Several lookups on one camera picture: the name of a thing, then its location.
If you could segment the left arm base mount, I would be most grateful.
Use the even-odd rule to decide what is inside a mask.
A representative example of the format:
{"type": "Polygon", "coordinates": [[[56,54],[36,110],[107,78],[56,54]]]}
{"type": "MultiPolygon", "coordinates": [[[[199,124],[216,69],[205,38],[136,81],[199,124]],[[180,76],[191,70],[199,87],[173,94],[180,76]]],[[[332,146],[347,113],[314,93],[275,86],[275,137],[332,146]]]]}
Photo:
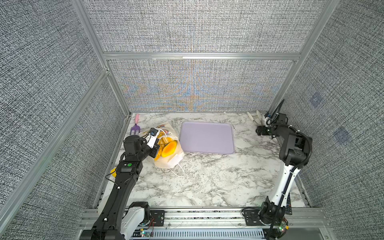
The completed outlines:
{"type": "Polygon", "coordinates": [[[165,211],[164,210],[150,210],[149,217],[138,225],[140,228],[149,228],[150,224],[154,227],[163,227],[165,222],[165,211]]]}

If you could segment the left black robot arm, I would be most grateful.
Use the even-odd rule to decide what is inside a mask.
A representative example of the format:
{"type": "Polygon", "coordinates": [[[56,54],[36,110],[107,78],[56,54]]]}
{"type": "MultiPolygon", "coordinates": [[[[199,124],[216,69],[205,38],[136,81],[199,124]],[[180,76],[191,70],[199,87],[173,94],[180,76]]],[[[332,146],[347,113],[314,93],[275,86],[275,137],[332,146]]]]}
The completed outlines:
{"type": "Polygon", "coordinates": [[[143,160],[148,156],[155,158],[159,151],[158,137],[147,134],[124,139],[125,151],[116,167],[114,187],[107,202],[90,230],[84,230],[81,240],[128,240],[144,220],[150,219],[147,202],[134,203],[124,216],[129,196],[143,169],[143,160]]]}

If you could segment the metal tongs white tips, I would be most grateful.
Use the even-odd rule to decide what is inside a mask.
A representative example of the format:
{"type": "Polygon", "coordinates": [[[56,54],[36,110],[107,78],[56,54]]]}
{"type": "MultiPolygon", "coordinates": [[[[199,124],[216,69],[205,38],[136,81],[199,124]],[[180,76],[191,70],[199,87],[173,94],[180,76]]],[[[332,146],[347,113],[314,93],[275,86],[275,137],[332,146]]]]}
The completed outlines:
{"type": "Polygon", "coordinates": [[[257,126],[267,126],[266,118],[259,111],[256,111],[255,114],[251,114],[247,112],[247,116],[250,118],[252,122],[254,122],[257,126]]]}

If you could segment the black remote control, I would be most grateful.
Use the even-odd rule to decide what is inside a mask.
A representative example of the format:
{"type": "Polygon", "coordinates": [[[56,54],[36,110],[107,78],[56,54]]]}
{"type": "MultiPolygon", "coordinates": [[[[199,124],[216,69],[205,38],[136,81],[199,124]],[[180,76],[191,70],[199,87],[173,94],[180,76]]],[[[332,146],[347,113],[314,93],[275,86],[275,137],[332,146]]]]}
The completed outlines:
{"type": "Polygon", "coordinates": [[[286,203],[285,208],[286,208],[286,210],[285,210],[286,215],[292,215],[293,214],[290,194],[287,195],[287,203],[286,203]]]}

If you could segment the yellow oval fake bread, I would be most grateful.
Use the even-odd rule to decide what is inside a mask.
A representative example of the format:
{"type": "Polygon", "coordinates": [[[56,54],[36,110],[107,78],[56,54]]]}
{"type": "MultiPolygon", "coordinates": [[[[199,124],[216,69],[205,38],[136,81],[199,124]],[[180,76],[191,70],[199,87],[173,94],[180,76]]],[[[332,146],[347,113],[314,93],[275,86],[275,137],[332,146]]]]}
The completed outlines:
{"type": "Polygon", "coordinates": [[[171,155],[175,152],[177,145],[178,145],[178,142],[177,142],[177,141],[172,141],[172,142],[170,142],[170,143],[169,143],[168,145],[166,145],[166,147],[163,149],[161,156],[162,156],[163,158],[166,158],[166,157],[168,157],[168,156],[171,156],[171,155]]]}

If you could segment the lilac plastic tray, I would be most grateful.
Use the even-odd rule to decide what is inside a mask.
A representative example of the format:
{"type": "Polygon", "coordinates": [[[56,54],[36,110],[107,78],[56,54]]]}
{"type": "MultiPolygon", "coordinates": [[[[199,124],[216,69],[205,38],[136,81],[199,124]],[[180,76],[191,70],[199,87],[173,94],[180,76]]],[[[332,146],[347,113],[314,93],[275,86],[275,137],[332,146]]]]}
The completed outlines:
{"type": "Polygon", "coordinates": [[[235,152],[233,127],[227,123],[183,122],[180,144],[185,152],[230,155],[235,152]]]}

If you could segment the purple toy rake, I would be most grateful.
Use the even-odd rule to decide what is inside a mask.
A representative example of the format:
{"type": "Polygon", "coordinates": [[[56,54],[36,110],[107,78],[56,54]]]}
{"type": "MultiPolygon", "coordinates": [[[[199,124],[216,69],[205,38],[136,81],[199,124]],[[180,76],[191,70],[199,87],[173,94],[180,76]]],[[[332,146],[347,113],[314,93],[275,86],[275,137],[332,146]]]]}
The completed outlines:
{"type": "Polygon", "coordinates": [[[141,132],[141,128],[138,125],[139,118],[140,118],[140,114],[136,114],[135,115],[135,124],[131,127],[130,135],[136,135],[136,134],[139,134],[141,132]]]}

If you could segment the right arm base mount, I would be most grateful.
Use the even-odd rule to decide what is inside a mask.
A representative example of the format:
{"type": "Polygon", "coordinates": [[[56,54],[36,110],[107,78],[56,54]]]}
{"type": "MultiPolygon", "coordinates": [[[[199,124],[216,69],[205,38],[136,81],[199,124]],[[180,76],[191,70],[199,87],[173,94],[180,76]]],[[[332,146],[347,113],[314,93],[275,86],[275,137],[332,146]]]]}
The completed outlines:
{"type": "Polygon", "coordinates": [[[278,240],[281,239],[288,231],[289,229],[289,222],[285,217],[276,217],[274,226],[272,230],[270,230],[271,223],[266,223],[266,221],[269,221],[266,219],[265,221],[260,218],[260,208],[243,208],[241,210],[241,215],[244,217],[244,220],[246,222],[246,226],[265,226],[267,227],[264,229],[264,235],[266,237],[266,240],[278,240]]]}

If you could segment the yellow ring fake bread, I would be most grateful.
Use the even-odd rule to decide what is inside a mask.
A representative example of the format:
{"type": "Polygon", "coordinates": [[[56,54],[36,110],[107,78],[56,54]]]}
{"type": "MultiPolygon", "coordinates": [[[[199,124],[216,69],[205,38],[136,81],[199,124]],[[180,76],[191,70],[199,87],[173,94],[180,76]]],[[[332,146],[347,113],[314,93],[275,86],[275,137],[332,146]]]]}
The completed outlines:
{"type": "Polygon", "coordinates": [[[169,137],[162,137],[162,138],[160,138],[160,140],[158,142],[158,144],[160,146],[159,151],[162,152],[163,149],[166,147],[166,145],[168,145],[172,141],[173,141],[173,139],[169,138],[169,137]]]}

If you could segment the white paper gift bag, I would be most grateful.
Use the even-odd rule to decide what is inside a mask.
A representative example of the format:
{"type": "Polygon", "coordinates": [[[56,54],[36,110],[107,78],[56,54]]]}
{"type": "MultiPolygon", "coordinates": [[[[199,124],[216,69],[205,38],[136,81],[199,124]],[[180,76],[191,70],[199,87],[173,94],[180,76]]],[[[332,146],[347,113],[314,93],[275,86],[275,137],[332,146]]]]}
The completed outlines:
{"type": "Polygon", "coordinates": [[[163,170],[169,170],[177,177],[183,177],[185,171],[180,163],[185,153],[181,147],[178,134],[168,122],[157,126],[156,129],[159,131],[157,140],[160,148],[154,158],[155,166],[163,170]]]}

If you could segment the yellow toy shovel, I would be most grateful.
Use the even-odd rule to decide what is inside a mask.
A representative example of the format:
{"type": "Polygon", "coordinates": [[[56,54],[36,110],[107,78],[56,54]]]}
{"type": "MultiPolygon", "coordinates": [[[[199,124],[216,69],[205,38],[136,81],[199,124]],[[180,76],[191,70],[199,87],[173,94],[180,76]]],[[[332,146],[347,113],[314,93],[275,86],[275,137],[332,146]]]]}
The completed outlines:
{"type": "Polygon", "coordinates": [[[116,176],[117,176],[116,168],[114,168],[114,169],[112,169],[112,170],[110,171],[110,175],[113,176],[114,178],[116,178],[116,176]]]}

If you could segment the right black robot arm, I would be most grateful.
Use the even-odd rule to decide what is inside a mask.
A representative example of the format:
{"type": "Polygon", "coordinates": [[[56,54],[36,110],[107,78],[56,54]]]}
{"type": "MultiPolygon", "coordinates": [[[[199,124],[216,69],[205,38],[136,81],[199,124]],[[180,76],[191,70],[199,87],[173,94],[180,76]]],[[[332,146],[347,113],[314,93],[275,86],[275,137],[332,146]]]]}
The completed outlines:
{"type": "Polygon", "coordinates": [[[283,143],[279,152],[280,173],[271,194],[266,197],[259,212],[259,218],[265,225],[281,222],[285,212],[293,182],[310,160],[313,139],[288,124],[287,115],[275,113],[263,126],[256,130],[259,136],[280,137],[283,143]]]}

